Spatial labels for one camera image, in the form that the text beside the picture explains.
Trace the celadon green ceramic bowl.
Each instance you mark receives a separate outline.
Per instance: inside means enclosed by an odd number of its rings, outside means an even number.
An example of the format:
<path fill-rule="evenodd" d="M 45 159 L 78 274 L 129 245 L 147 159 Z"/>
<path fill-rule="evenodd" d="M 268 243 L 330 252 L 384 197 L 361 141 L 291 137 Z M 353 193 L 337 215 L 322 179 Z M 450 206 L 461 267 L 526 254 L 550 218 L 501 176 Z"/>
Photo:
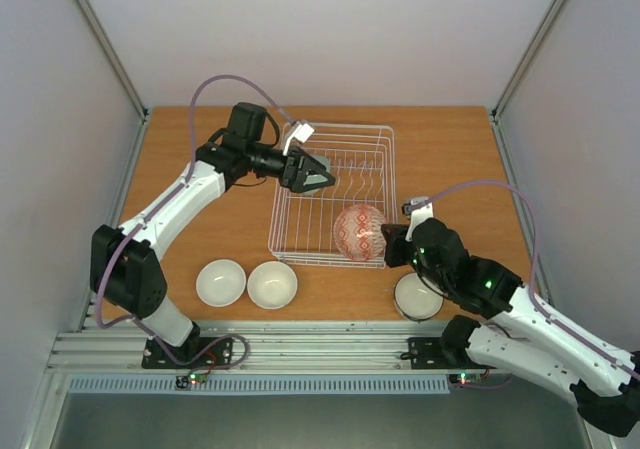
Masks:
<path fill-rule="evenodd" d="M 320 154 L 314 154 L 313 157 L 323 165 L 326 172 L 330 170 L 330 160 L 326 156 L 323 156 Z M 313 186 L 314 184 L 318 184 L 318 183 L 324 183 L 326 181 L 327 181 L 327 178 L 325 176 L 322 176 L 321 174 L 316 174 L 316 173 L 310 174 L 305 180 L 305 188 L 307 189 L 309 186 Z M 318 191 L 319 191 L 318 188 L 307 189 L 305 192 L 303 192 L 303 195 L 311 196 Z"/>

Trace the red patterned bowl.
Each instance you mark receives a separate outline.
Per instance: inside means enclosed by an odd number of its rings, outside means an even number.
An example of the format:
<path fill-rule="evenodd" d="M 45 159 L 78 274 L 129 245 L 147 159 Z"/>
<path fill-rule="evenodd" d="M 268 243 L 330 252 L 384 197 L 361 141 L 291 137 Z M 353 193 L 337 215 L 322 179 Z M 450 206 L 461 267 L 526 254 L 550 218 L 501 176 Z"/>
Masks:
<path fill-rule="evenodd" d="M 385 215 L 368 204 L 355 204 L 336 218 L 332 234 L 337 250 L 347 259 L 361 262 L 379 256 L 385 248 L 381 227 Z"/>

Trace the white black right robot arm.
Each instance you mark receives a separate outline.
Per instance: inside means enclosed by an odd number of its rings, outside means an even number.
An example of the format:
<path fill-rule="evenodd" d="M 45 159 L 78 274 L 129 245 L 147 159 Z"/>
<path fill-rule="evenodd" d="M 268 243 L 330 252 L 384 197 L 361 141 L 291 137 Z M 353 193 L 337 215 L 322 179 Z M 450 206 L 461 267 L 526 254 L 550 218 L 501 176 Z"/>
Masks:
<path fill-rule="evenodd" d="M 637 352 L 590 333 L 500 263 L 471 255 L 435 218 L 384 224 L 381 233 L 388 266 L 409 266 L 464 310 L 440 338 L 447 362 L 506 370 L 567 400 L 600 431 L 630 434 L 639 421 Z"/>

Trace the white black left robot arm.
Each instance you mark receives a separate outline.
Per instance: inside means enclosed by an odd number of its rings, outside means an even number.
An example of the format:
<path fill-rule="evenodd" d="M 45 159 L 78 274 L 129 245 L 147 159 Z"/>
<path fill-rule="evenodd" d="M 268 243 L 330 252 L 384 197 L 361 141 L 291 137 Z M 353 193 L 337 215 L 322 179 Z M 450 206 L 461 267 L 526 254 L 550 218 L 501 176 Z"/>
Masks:
<path fill-rule="evenodd" d="M 273 120 L 262 106 L 238 103 L 226 127 L 217 130 L 178 178 L 149 206 L 118 227 L 100 226 L 91 240 L 90 284 L 98 304 L 109 302 L 166 344 L 165 353 L 179 367 L 195 364 L 202 344 L 195 323 L 171 301 L 161 260 L 190 222 L 222 197 L 238 180 L 253 173 L 272 177 L 292 193 L 334 185 L 326 166 L 302 148 L 315 132 L 306 121 L 291 124 L 276 138 L 282 148 L 262 141 Z"/>

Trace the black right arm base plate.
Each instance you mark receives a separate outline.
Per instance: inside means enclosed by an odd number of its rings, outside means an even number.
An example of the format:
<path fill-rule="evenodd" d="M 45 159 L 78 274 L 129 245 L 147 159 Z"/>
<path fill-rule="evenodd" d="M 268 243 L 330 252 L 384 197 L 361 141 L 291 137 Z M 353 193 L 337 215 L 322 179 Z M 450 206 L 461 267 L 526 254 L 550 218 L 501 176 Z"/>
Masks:
<path fill-rule="evenodd" d="M 408 361 L 413 370 L 485 370 L 490 366 L 480 365 L 469 359 L 446 356 L 437 337 L 410 337 L 407 339 L 407 350 L 400 359 Z"/>

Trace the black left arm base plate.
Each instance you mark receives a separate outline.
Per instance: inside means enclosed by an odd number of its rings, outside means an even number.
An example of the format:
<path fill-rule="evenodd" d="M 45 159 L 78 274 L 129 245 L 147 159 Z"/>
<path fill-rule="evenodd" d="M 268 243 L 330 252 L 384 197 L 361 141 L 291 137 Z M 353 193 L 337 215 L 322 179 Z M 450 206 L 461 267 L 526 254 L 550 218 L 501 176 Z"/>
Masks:
<path fill-rule="evenodd" d="M 211 364 L 231 363 L 233 339 L 197 336 L 180 347 L 173 347 L 156 339 L 146 341 L 141 367 L 143 369 L 191 369 Z"/>

